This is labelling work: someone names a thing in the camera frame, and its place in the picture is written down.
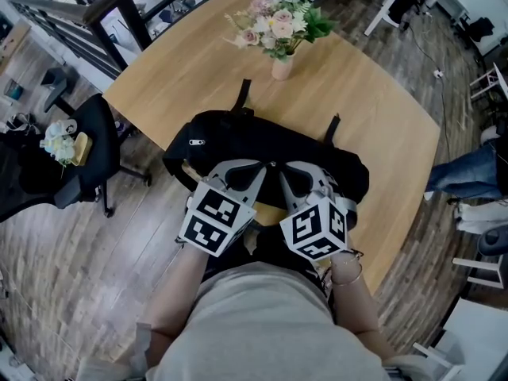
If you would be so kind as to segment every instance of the black and white marker cube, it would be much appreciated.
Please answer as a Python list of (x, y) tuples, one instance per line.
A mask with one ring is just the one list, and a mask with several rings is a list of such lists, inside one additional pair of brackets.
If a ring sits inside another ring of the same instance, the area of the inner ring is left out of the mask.
[(348, 249), (347, 210), (329, 198), (280, 222), (287, 247), (311, 261)]
[(220, 256), (247, 228), (256, 211), (200, 182), (183, 220), (179, 238)]

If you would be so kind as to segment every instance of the black backpack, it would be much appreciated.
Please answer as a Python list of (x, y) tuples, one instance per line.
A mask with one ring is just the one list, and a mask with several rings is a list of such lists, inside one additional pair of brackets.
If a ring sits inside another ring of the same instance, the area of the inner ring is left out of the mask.
[[(286, 209), (280, 168), (286, 162), (304, 161), (324, 168), (337, 181), (339, 194), (360, 203), (368, 191), (368, 169), (356, 154), (333, 146), (340, 118), (333, 118), (324, 142), (296, 133), (256, 117), (253, 110), (244, 107), (250, 83), (244, 80), (237, 103), (230, 111), (205, 111), (182, 127), (164, 153), (163, 162), (169, 173), (195, 191), (198, 183), (182, 169), (184, 160), (201, 176), (208, 175), (222, 161), (259, 160), (268, 168), (257, 201)], [(233, 180), (241, 186), (248, 177)], [(301, 193), (310, 189), (310, 181), (301, 177), (294, 177), (291, 186), (294, 185)]]

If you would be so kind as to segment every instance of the gray t-shirt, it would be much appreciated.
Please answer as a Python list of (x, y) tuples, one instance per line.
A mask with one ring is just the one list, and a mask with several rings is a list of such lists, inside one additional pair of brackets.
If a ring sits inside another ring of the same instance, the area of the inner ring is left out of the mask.
[(202, 284), (185, 329), (146, 379), (385, 381), (385, 365), (423, 381), (430, 379), (423, 362), (401, 356), (382, 364), (333, 324), (323, 294), (306, 278), (252, 263)]

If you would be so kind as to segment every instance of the chair caster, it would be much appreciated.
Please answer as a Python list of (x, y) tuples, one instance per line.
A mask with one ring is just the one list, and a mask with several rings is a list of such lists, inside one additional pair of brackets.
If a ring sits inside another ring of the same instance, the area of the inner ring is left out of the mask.
[(104, 216), (106, 216), (106, 218), (109, 219), (113, 215), (114, 215), (114, 210), (113, 209), (108, 208), (108, 209), (104, 210)]
[(150, 187), (152, 185), (152, 174), (146, 175), (146, 178), (143, 179), (143, 183), (146, 187)]

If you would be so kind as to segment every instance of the vase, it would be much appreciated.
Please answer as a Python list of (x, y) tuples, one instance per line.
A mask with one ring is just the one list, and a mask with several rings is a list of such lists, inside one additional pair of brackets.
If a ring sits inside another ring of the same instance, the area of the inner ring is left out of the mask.
[(271, 76), (276, 80), (286, 80), (293, 68), (293, 55), (288, 55), (285, 60), (274, 59), (271, 66)]

